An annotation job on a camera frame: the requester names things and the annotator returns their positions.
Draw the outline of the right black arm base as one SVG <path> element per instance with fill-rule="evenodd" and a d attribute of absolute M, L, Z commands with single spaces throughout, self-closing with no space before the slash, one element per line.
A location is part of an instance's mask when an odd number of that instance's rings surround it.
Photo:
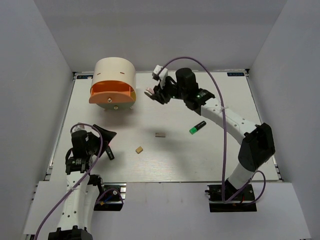
<path fill-rule="evenodd" d="M 222 201 L 221 184 L 207 185 L 204 192 L 208 196 L 211 213 L 257 212 L 256 203 L 251 203 L 255 200 L 255 193 L 251 184 L 247 185 L 241 193 L 227 203 Z"/>

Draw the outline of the yellow drawer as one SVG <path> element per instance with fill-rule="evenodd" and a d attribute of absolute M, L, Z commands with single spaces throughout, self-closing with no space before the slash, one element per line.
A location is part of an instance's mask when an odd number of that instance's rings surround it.
<path fill-rule="evenodd" d="M 130 96 L 132 97 L 133 101 L 136 102 L 137 95 L 136 95 L 136 92 L 134 90 L 130 92 Z"/>

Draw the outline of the pink grey correction tape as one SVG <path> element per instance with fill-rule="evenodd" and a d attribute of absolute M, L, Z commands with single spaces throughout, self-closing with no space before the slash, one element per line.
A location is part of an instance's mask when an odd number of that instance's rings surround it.
<path fill-rule="evenodd" d="M 154 90 L 153 90 L 152 88 L 148 87 L 146 90 L 147 90 L 148 92 L 150 92 L 151 94 L 154 94 Z"/>

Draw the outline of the green highlighter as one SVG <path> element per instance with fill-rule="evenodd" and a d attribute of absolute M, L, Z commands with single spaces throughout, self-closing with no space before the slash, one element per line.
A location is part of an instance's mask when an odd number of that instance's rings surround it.
<path fill-rule="evenodd" d="M 202 129 L 207 123 L 203 120 L 200 123 L 198 123 L 197 125 L 193 126 L 190 130 L 189 133 L 191 135 L 195 134 L 196 132 L 198 132 L 200 129 Z"/>

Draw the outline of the tan small eraser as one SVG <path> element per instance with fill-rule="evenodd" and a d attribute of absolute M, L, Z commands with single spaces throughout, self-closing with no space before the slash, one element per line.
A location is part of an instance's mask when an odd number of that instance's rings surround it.
<path fill-rule="evenodd" d="M 143 148 L 139 146 L 135 151 L 137 154 L 140 154 L 143 151 Z"/>

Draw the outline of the pink top drawer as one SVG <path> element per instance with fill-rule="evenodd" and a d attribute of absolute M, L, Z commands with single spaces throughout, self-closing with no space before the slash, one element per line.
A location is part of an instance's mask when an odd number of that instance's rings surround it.
<path fill-rule="evenodd" d="M 90 104 L 134 102 L 129 84 L 118 80 L 105 80 L 92 85 L 90 89 Z"/>

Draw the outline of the grey eraser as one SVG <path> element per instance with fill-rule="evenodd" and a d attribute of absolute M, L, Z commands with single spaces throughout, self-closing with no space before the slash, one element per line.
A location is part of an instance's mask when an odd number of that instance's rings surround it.
<path fill-rule="evenodd" d="M 164 132 L 156 132 L 155 137 L 156 138 L 165 138 L 166 134 Z"/>

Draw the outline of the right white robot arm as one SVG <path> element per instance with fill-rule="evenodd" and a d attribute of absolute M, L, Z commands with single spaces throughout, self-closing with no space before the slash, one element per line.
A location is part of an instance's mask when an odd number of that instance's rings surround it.
<path fill-rule="evenodd" d="M 162 105 L 171 99 L 182 100 L 189 110 L 214 122 L 225 135 L 231 135 L 239 143 L 238 164 L 229 177 L 222 177 L 221 186 L 223 202 L 238 199 L 261 165 L 275 154 L 271 127 L 266 123 L 248 121 L 223 106 L 213 93 L 199 87 L 190 68 L 178 69 L 175 77 L 173 79 L 166 68 L 157 65 L 152 78 L 159 83 L 144 93 Z"/>

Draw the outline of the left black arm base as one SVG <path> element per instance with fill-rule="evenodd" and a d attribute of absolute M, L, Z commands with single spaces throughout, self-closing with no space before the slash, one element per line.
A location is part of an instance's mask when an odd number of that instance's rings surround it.
<path fill-rule="evenodd" d="M 126 197 L 126 183 L 105 183 L 102 198 L 98 196 L 98 202 L 94 206 L 96 212 L 119 212 L 123 208 Z"/>

